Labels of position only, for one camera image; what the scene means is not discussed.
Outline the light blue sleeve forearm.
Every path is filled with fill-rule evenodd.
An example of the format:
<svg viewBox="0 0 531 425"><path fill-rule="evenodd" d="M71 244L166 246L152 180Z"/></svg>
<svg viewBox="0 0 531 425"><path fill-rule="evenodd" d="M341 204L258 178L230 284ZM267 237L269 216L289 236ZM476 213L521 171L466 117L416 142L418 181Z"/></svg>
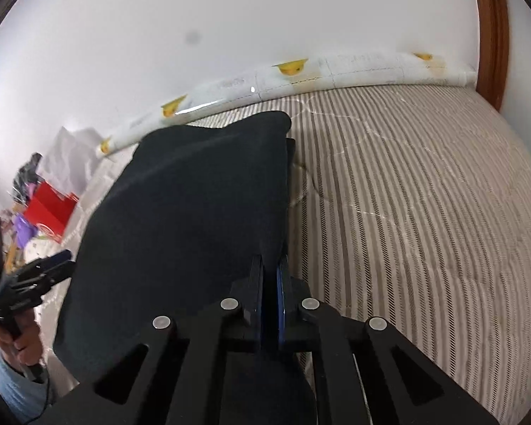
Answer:
<svg viewBox="0 0 531 425"><path fill-rule="evenodd" d="M40 417L55 399L51 378L44 368L42 383L31 381L11 367L0 348L0 394L14 417L21 423Z"/></svg>

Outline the person's left hand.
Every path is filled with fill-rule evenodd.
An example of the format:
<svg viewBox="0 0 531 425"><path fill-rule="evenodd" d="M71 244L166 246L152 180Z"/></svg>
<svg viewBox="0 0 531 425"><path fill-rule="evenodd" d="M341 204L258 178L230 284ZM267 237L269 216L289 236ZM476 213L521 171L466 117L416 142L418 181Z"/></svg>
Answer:
<svg viewBox="0 0 531 425"><path fill-rule="evenodd" d="M43 355L43 344L40 337L41 329L36 322L33 309L17 315L16 321L21 331L16 340L0 326L0 348L4 360L12 368L22 371L23 367L40 363Z"/></svg>

